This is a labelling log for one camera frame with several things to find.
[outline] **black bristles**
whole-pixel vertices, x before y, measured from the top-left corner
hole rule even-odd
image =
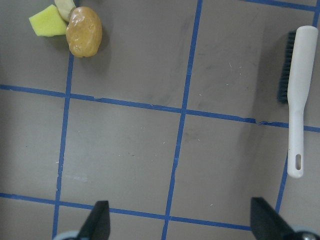
[[[288,83],[290,75],[290,67],[292,60],[292,53],[294,51],[294,44],[296,38],[296,31],[291,31],[288,33],[288,39],[285,48],[285,59],[282,67],[281,78],[279,81],[279,89],[277,99],[283,104],[288,103]]]

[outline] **sponge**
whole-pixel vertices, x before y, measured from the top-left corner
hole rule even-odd
[[[67,24],[54,5],[50,5],[45,10],[29,17],[29,21],[37,36],[52,37],[66,34]]]

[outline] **brush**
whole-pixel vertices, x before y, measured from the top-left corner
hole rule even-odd
[[[314,66],[318,29],[301,26],[290,32],[285,52],[278,100],[289,105],[287,173],[293,178],[304,174],[304,110]]]

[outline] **brush handle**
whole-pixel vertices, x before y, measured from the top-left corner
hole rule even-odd
[[[304,110],[314,66],[318,29],[301,26],[296,30],[288,82],[289,147],[287,173],[304,174]]]

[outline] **brown potato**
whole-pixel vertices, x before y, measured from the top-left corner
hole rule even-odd
[[[102,39],[99,16],[90,7],[73,10],[66,28],[66,40],[71,53],[76,57],[91,57],[98,51]]]

